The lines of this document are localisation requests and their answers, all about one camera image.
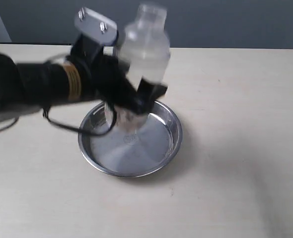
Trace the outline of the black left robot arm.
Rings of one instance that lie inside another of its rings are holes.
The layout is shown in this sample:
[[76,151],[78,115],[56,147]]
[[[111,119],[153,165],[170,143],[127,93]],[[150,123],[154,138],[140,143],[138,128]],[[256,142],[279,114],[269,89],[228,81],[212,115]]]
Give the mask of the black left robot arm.
[[143,115],[167,91],[166,85],[146,79],[134,88],[125,76],[128,65],[104,54],[102,45],[84,35],[66,60],[16,63],[0,53],[0,121],[94,100]]

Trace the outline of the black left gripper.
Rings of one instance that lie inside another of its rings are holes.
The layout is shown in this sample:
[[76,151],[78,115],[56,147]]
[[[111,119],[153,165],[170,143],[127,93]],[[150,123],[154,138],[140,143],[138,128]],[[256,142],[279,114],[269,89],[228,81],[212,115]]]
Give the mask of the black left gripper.
[[81,34],[67,56],[77,68],[81,81],[81,96],[102,100],[111,106],[133,111],[137,115],[152,111],[155,101],[166,94],[168,86],[142,78],[137,92],[129,83],[119,61],[104,54],[103,46]]

